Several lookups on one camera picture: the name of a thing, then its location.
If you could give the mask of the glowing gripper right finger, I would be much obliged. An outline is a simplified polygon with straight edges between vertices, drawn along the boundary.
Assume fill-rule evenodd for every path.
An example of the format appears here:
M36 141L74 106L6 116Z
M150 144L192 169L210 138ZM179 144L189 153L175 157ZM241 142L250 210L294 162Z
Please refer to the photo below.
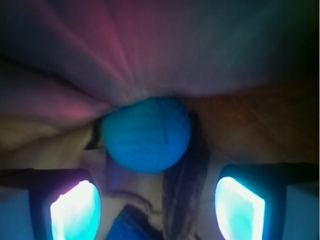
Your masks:
M312 163L229 164L215 187L226 240L317 240L320 169Z

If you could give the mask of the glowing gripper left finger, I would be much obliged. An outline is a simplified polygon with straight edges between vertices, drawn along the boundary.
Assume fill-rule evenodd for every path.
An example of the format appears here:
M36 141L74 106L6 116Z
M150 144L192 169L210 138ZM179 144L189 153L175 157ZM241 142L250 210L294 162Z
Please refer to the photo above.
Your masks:
M84 169L5 169L0 172L2 240L93 240L101 198Z

